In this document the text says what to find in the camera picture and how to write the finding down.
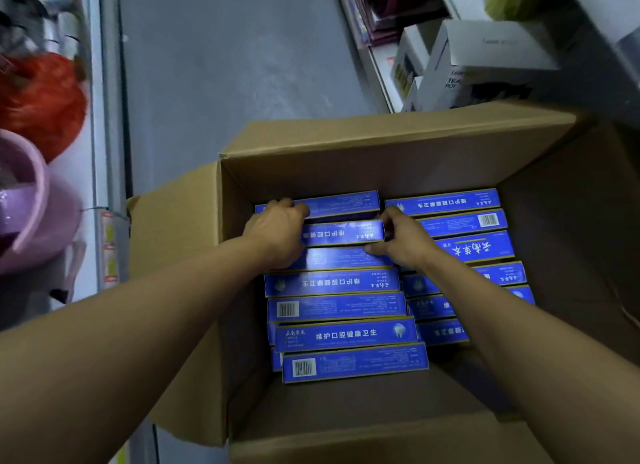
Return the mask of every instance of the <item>red bag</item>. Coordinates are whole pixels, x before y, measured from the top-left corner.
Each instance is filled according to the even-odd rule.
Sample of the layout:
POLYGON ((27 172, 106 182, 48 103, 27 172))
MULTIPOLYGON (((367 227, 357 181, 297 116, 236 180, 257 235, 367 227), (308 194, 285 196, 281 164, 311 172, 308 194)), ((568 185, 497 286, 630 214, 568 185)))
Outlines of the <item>red bag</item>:
POLYGON ((76 64, 55 53, 9 61, 15 69, 10 75, 0 74, 0 128, 33 142, 50 163, 84 124, 87 100, 76 64))

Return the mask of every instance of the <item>pink bucket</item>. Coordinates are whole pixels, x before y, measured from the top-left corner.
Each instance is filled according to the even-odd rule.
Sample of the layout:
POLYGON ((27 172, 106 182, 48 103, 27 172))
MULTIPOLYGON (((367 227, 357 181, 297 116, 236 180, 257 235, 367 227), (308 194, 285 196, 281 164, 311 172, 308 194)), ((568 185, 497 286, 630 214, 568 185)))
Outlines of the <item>pink bucket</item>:
MULTIPOLYGON (((35 145, 3 129, 0 163, 20 184, 21 192, 13 195, 22 196, 9 208, 4 206, 5 210, 15 207, 14 221, 20 219, 21 229, 14 228, 13 237, 0 240, 0 274, 19 273, 51 260, 71 243, 80 224, 82 203, 66 180, 49 171, 35 145)), ((8 220, 13 214, 0 216, 8 220)))

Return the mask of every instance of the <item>white box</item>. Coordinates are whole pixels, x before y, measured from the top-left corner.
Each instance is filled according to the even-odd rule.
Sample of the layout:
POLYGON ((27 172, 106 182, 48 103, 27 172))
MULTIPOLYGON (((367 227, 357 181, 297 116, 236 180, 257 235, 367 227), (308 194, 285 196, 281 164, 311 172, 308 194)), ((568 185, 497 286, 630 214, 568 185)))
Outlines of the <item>white box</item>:
POLYGON ((404 100, 409 94, 413 79, 422 76, 442 25, 441 19, 407 26, 400 38, 391 78, 404 100))
POLYGON ((418 90, 422 112, 530 97, 540 72, 559 69, 541 23, 446 19, 418 90))
POLYGON ((422 83, 422 77, 416 77, 413 79, 409 93, 407 94, 404 105, 402 106, 402 112, 415 112, 418 110, 418 89, 422 83))

